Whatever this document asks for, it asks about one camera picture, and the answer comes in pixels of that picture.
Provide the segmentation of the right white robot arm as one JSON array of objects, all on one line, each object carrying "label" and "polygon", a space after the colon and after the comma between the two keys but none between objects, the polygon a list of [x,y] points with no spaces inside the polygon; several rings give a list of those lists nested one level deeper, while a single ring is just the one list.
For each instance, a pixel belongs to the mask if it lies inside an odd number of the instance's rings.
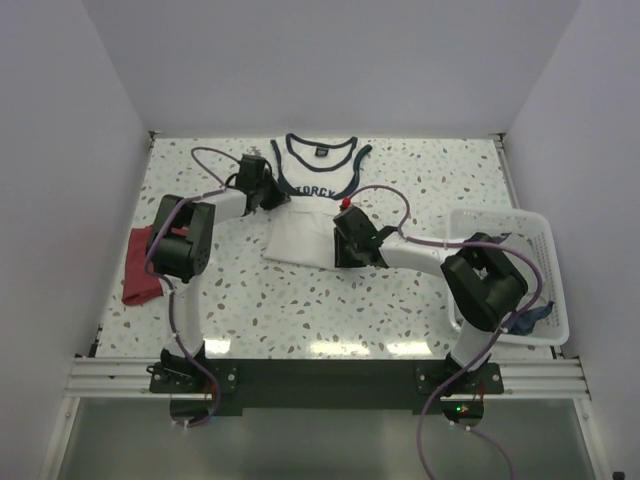
[{"label": "right white robot arm", "polygon": [[493,338],[514,312],[529,286],[500,245],[481,232],[459,246],[443,241],[404,238],[400,229],[378,229],[358,207],[333,218],[335,266],[405,269],[445,280],[463,325],[448,354],[448,386],[469,392],[481,380],[480,366],[489,357]]}]

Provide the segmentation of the folded dark red tank top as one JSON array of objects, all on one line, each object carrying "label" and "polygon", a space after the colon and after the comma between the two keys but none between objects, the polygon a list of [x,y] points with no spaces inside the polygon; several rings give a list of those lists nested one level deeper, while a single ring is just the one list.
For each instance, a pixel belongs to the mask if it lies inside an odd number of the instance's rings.
[{"label": "folded dark red tank top", "polygon": [[152,227],[133,228],[130,232],[124,264],[121,301],[125,306],[143,305],[163,295],[160,281],[144,268],[146,246]]}]

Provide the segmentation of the white printed tank top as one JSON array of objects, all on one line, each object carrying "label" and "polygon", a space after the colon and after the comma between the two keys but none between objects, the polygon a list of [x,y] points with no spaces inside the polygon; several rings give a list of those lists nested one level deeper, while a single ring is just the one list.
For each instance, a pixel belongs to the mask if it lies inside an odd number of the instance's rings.
[{"label": "white printed tank top", "polygon": [[272,211],[263,257],[334,270],[334,223],[339,204],[359,188],[372,146],[357,137],[339,143],[288,133],[270,141],[276,180],[290,200]]}]

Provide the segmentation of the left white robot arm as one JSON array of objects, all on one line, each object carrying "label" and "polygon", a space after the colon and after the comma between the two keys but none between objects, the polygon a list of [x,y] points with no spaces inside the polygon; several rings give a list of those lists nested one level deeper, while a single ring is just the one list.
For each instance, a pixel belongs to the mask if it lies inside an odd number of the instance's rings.
[{"label": "left white robot arm", "polygon": [[165,350],[184,359],[172,370],[185,392],[200,390],[207,368],[196,361],[204,348],[199,319],[199,280],[209,265],[214,227],[290,201],[277,184],[268,160],[243,155],[226,180],[215,176],[213,191],[182,197],[168,194],[158,206],[146,246],[144,272],[163,283],[168,296],[169,340]]}]

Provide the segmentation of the blue garment in basket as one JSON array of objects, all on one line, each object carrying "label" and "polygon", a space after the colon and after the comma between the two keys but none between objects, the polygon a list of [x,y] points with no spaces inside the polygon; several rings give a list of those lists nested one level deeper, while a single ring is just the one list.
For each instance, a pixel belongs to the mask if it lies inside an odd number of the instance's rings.
[{"label": "blue garment in basket", "polygon": [[553,311],[554,302],[548,301],[545,305],[532,308],[518,316],[511,324],[508,333],[517,336],[530,335],[535,325],[546,319]]}]

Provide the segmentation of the white plastic laundry basket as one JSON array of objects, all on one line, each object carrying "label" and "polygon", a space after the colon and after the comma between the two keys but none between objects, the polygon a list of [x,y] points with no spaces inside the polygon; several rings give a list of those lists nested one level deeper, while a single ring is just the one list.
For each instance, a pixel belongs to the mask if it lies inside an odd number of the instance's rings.
[{"label": "white plastic laundry basket", "polygon": [[519,209],[480,206],[454,207],[446,220],[446,238],[461,241],[482,232],[536,264],[543,288],[532,306],[542,317],[519,326],[518,334],[503,334],[503,344],[551,347],[569,338],[564,289],[549,222],[540,214]]}]

